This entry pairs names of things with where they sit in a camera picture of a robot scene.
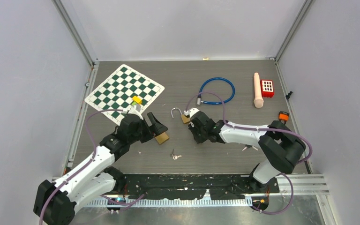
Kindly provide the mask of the brass padlock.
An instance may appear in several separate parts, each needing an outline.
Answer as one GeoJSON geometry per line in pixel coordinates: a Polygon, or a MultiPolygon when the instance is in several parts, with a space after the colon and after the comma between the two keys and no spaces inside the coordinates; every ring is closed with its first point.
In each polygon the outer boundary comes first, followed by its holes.
{"type": "Polygon", "coordinates": [[[177,107],[172,108],[171,111],[170,111],[170,114],[171,114],[171,118],[172,118],[172,119],[174,119],[174,114],[173,114],[174,111],[178,111],[178,112],[180,113],[180,118],[181,118],[183,124],[188,124],[188,123],[190,122],[189,117],[187,117],[186,115],[184,115],[183,112],[182,112],[182,110],[179,109],[179,108],[177,108],[177,107]]]}
{"type": "Polygon", "coordinates": [[[168,134],[166,132],[163,132],[163,133],[155,136],[155,140],[157,141],[157,143],[159,145],[161,145],[161,144],[163,144],[163,143],[165,143],[166,141],[169,140],[169,136],[168,136],[168,134]]]}

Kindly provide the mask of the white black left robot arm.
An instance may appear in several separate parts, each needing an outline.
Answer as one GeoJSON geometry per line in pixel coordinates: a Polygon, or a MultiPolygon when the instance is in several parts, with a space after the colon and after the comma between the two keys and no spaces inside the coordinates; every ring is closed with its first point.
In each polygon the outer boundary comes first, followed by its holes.
{"type": "Polygon", "coordinates": [[[68,225],[76,213],[91,200],[125,188],[124,175],[111,165],[126,154],[131,144],[145,143],[165,133],[168,127],[153,113],[147,114],[151,124],[137,111],[128,111],[115,131],[94,144],[93,152],[60,178],[44,180],[37,188],[33,212],[39,224],[68,225]]]}

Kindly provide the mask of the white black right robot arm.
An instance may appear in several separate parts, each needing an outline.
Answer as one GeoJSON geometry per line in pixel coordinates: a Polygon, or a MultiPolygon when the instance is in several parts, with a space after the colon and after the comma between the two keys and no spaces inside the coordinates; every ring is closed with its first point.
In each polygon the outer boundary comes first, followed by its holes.
{"type": "Polygon", "coordinates": [[[250,126],[227,120],[215,122],[197,108],[191,108],[185,114],[190,119],[188,128],[197,143],[207,140],[238,143],[262,150],[266,159],[252,170],[247,179],[247,186],[254,192],[262,192],[277,175],[292,173],[306,150],[302,139],[278,120],[269,125],[250,126]]]}

